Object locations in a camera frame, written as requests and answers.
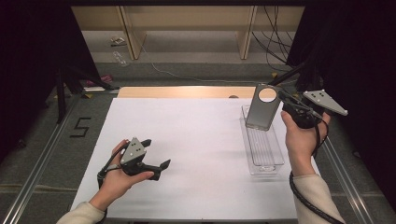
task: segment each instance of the hand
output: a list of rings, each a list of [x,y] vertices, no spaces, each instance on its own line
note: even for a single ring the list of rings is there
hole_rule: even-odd
[[[288,148],[293,175],[314,174],[315,170],[311,164],[311,156],[317,145],[315,129],[300,129],[289,113],[282,111],[280,115],[286,125],[286,147]],[[330,116],[323,113],[323,120],[329,124]],[[326,125],[321,122],[318,127],[320,139],[324,139],[327,134]]]
[[[118,148],[127,143],[128,140],[122,140],[112,151],[115,153]],[[120,152],[110,164],[120,165]],[[105,211],[114,201],[120,198],[132,185],[143,180],[149,179],[154,175],[153,172],[143,172],[138,175],[129,176],[121,169],[107,172],[105,180],[99,191],[92,197],[90,204],[99,210]]]

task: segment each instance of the transparent plastic box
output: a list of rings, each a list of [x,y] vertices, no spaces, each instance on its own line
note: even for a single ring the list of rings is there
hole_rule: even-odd
[[[240,118],[247,163],[251,175],[275,175],[285,163],[274,126],[268,131],[248,128],[246,119],[250,105],[242,106]]]

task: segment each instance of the gray carpet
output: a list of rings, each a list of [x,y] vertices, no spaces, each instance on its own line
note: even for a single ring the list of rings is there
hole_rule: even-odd
[[[266,72],[270,71],[269,67],[264,64],[161,63],[156,66],[178,76],[200,79],[213,79],[214,77],[231,81],[252,80],[255,82],[267,82],[272,79],[269,72]],[[114,77],[112,83],[114,86],[255,85],[246,82],[203,82],[170,77],[165,73],[156,72],[149,63],[132,63],[128,67],[99,63],[97,67],[101,75],[111,74]],[[54,129],[58,116],[54,94],[48,98],[49,108],[41,111],[31,131],[24,137],[27,147],[13,150],[0,165],[0,217],[7,213],[7,209],[35,166],[35,161]],[[68,211],[114,97],[117,95],[100,92],[95,93],[91,98],[78,100],[20,223],[54,223]],[[85,137],[70,137],[83,133],[82,130],[75,130],[79,118],[91,118],[84,119],[80,123],[89,127],[89,130]],[[375,223],[396,223],[394,211],[389,207],[364,164],[352,155],[353,146],[336,117],[332,120],[329,136],[354,184],[363,196]],[[318,153],[316,161],[346,222],[359,223],[323,151]],[[108,220],[106,223],[119,222]]]

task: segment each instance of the white table surface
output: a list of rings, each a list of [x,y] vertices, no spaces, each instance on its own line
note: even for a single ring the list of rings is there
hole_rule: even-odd
[[[159,181],[139,183],[115,201],[108,208],[107,218],[295,219],[280,109],[273,125],[285,165],[277,175],[258,177],[249,173],[239,119],[241,106],[250,103],[251,99],[114,99],[72,209],[97,191],[96,175],[111,149],[121,139],[135,136],[140,141],[152,140],[145,164],[159,166],[168,159],[172,161]]]

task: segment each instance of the white sleeve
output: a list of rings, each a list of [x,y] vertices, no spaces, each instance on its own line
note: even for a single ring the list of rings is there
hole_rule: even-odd
[[[293,178],[297,190],[315,207],[327,213],[331,217],[344,222],[332,201],[332,196],[326,182],[319,175],[301,175]],[[294,203],[297,210],[299,223],[328,223],[322,217],[303,205],[295,196]]]
[[[57,224],[94,224],[102,220],[105,212],[93,207],[90,203],[80,203],[76,209],[66,213]]]

